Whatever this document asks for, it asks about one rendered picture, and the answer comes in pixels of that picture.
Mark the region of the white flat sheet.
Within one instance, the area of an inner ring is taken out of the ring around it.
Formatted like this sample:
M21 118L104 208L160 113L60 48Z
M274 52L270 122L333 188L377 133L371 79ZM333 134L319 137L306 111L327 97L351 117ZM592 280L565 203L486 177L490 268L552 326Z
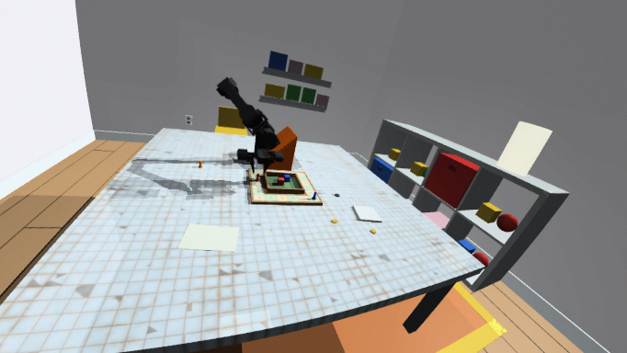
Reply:
M235 252L239 229L189 223L177 248Z

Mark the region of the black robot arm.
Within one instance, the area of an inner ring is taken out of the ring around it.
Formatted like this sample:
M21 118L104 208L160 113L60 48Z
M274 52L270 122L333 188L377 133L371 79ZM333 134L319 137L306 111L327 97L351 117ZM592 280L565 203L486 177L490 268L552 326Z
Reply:
M255 136L257 140L265 145L265 148L260 148L260 145L256 146L254 151L254 157L256 157L259 164L269 164L269 161L275 160L275 151L272 150L280 141L277 135L274 133L274 128L269 124L268 118L260 110L256 110L252 105L246 104L242 97L239 95L237 83L233 78L225 78L217 85L216 91L219 92L222 97L229 98L239 110L239 117L249 130L249 132ZM262 120L264 119L264 120ZM250 131L250 129L253 129ZM269 148L269 150L268 150Z

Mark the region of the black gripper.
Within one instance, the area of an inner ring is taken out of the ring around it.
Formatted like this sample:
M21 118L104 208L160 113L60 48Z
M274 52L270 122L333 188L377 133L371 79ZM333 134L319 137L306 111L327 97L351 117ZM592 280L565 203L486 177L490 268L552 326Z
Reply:
M257 145L260 145L260 148L265 148L265 145L261 142L261 140L257 140L255 142L255 149L257 147ZM253 174L255 173L255 160L254 160L254 152L248 152L247 149L239 149L237 151L237 157L238 160L246 160L247 162L250 162L251 166L252 166L252 170L253 170ZM283 162L284 160L284 156L282 154L282 152L279 151L275 151L275 161L276 162ZM269 161L269 164L264 164L263 167L263 175L265 174L266 170L268 169L268 166L270 164L274 163L273 161Z

